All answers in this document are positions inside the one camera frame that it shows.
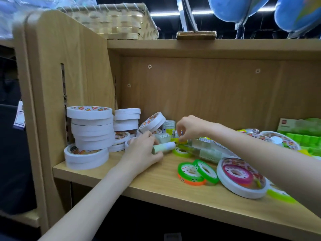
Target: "wooden shelf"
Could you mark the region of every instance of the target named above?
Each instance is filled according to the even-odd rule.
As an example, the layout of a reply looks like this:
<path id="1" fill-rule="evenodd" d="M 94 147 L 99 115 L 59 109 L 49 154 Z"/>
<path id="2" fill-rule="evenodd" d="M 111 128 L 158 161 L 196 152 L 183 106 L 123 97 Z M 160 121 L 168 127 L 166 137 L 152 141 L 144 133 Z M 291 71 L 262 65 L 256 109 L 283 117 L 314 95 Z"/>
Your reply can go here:
<path id="1" fill-rule="evenodd" d="M 3 211 L 0 211 L 0 216 L 6 217 L 8 219 L 12 219 L 14 221 L 32 226 L 32 227 L 39 227 L 39 215 L 37 212 L 37 209 L 34 209 L 32 211 L 28 211 L 22 214 L 18 215 L 8 215 L 4 213 Z"/>
<path id="2" fill-rule="evenodd" d="M 318 39 L 108 40 L 123 56 L 321 60 Z"/>
<path id="3" fill-rule="evenodd" d="M 0 38 L 0 45 L 4 47 L 14 48 L 14 40 L 13 39 L 3 39 Z"/>
<path id="4" fill-rule="evenodd" d="M 122 154 L 110 153 L 104 165 L 90 170 L 70 170 L 62 162 L 53 168 L 53 174 L 94 187 Z M 242 198 L 221 183 L 198 187 L 182 183 L 177 166 L 192 161 L 167 154 L 162 162 L 137 176 L 123 195 L 290 240 L 321 239 L 321 219 L 299 203 L 289 204 L 270 196 L 258 200 Z"/>

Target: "left hand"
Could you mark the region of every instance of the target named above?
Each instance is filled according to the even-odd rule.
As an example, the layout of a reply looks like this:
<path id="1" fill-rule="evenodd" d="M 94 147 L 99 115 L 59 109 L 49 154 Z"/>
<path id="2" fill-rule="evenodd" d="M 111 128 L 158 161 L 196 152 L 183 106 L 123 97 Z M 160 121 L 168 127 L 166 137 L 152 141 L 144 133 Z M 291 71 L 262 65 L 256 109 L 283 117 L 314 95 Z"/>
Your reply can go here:
<path id="1" fill-rule="evenodd" d="M 155 136 L 150 131 L 146 131 L 129 145 L 118 164 L 125 167 L 136 177 L 148 167 L 163 159 L 163 152 L 160 151 L 155 155 L 151 153 L 153 145 L 158 144 Z"/>

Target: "hand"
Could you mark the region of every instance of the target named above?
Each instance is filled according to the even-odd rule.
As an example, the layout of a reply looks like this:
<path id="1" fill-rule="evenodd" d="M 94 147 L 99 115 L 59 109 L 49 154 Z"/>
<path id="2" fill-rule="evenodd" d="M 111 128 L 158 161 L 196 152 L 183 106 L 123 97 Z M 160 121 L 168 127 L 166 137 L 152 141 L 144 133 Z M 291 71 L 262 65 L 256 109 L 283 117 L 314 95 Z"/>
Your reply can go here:
<path id="1" fill-rule="evenodd" d="M 211 122 L 205 121 L 193 115 L 183 117 L 176 124 L 176 131 L 180 136 L 179 141 L 182 142 L 188 139 L 206 137 L 207 132 L 211 128 L 211 124 Z"/>
<path id="2" fill-rule="evenodd" d="M 163 159 L 163 152 L 158 152 L 155 155 L 151 153 L 153 145 L 158 144 L 155 136 L 150 131 L 146 131 L 129 145 L 118 164 L 130 171 L 133 177 L 136 177 L 148 167 Z"/>

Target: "wicker basket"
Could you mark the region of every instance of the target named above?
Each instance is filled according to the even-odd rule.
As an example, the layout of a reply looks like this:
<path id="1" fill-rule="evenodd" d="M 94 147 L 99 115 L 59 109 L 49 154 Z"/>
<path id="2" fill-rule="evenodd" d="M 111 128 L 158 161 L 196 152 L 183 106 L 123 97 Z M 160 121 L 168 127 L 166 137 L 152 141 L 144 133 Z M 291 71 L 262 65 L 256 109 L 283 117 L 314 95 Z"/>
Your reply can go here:
<path id="1" fill-rule="evenodd" d="M 106 39 L 152 40 L 159 36 L 144 3 L 64 7 L 59 10 Z"/>

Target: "globe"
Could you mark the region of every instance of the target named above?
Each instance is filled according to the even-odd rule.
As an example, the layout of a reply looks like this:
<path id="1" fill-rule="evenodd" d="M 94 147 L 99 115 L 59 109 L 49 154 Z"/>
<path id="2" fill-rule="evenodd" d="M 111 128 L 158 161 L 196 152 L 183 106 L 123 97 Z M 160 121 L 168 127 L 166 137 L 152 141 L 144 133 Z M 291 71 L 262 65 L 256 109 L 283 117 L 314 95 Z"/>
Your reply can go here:
<path id="1" fill-rule="evenodd" d="M 239 23 L 249 15 L 255 14 L 268 0 L 208 0 L 216 17 L 226 22 Z"/>
<path id="2" fill-rule="evenodd" d="M 274 18 L 287 32 L 308 31 L 321 22 L 321 0 L 278 0 Z"/>

